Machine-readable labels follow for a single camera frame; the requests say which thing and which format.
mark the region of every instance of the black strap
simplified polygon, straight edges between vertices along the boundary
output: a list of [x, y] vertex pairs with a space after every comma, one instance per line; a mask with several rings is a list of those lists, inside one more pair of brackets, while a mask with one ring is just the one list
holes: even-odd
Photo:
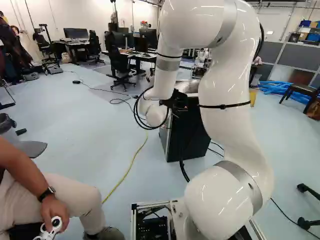
[[161, 57], [168, 58], [168, 59], [180, 59], [180, 58], [182, 58], [182, 55], [181, 56], [166, 56], [166, 55], [162, 55], [162, 54], [160, 54], [158, 52], [156, 54], [160, 55]]
[[225, 104], [215, 105], [215, 106], [199, 105], [199, 107], [204, 108], [204, 109], [222, 109], [223, 110], [226, 108], [234, 108], [234, 107], [248, 105], [250, 103], [251, 103], [251, 101], [246, 101], [246, 102], [242, 102], [242, 103], [229, 104], [229, 105], [225, 105]]

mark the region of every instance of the shoe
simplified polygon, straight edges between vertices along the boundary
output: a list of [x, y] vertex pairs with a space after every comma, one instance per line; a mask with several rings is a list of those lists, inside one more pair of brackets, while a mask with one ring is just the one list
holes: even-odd
[[[83, 240], [92, 240], [86, 233], [83, 235]], [[96, 240], [125, 240], [125, 236], [119, 229], [115, 227], [105, 227], [101, 232], [97, 234]]]

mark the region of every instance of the white controller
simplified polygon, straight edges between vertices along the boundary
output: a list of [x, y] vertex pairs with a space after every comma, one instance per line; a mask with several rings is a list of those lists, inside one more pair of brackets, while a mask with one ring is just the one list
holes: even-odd
[[36, 236], [33, 240], [53, 240], [56, 234], [62, 229], [62, 219], [59, 216], [55, 216], [51, 219], [51, 223], [51, 232], [47, 232], [46, 226], [43, 223], [40, 228], [40, 235]]

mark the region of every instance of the yellow cable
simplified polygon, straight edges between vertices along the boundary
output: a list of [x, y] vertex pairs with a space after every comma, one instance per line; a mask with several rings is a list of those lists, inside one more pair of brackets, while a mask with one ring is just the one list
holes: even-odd
[[120, 186], [120, 184], [122, 184], [122, 182], [125, 180], [125, 178], [127, 177], [128, 173], [130, 172], [133, 164], [134, 164], [134, 161], [136, 159], [136, 156], [138, 155], [138, 153], [140, 152], [140, 150], [145, 146], [147, 140], [148, 140], [148, 132], [145, 131], [146, 133], [146, 137], [145, 137], [145, 140], [144, 140], [144, 143], [141, 145], [141, 147], [139, 147], [139, 149], [135, 152], [135, 154], [133, 155], [133, 158], [131, 160], [131, 163], [130, 163], [130, 166], [128, 168], [128, 170], [126, 171], [126, 173], [123, 175], [123, 177], [121, 178], [121, 180], [115, 185], [115, 187], [111, 190], [111, 192], [108, 194], [108, 196], [106, 196], [106, 198], [102, 201], [102, 204], [104, 204], [108, 198], [114, 193], [114, 191]]

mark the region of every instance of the hand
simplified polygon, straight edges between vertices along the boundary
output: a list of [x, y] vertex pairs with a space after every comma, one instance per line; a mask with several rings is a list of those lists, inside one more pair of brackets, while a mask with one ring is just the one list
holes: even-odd
[[67, 207], [64, 203], [56, 199], [54, 195], [49, 195], [43, 199], [41, 205], [41, 216], [48, 232], [52, 230], [51, 219], [55, 216], [62, 219], [62, 229], [60, 233], [63, 233], [68, 227], [69, 214]]

